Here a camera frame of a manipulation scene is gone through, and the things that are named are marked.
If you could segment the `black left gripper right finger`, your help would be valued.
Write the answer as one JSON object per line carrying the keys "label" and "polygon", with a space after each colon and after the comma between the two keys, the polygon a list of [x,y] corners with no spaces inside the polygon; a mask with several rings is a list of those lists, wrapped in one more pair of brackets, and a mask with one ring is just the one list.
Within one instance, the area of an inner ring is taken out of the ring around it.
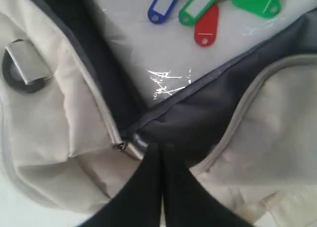
{"label": "black left gripper right finger", "polygon": [[162,194],[167,227],[244,227],[245,220],[213,198],[171,145],[161,145]]}

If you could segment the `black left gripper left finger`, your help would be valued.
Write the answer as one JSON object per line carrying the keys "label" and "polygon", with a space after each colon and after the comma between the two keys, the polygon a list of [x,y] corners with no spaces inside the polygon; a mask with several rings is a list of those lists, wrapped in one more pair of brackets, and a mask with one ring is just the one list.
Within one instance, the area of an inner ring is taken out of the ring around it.
{"label": "black left gripper left finger", "polygon": [[159,227],[161,217],[161,153],[151,145],[124,187],[82,227]]}

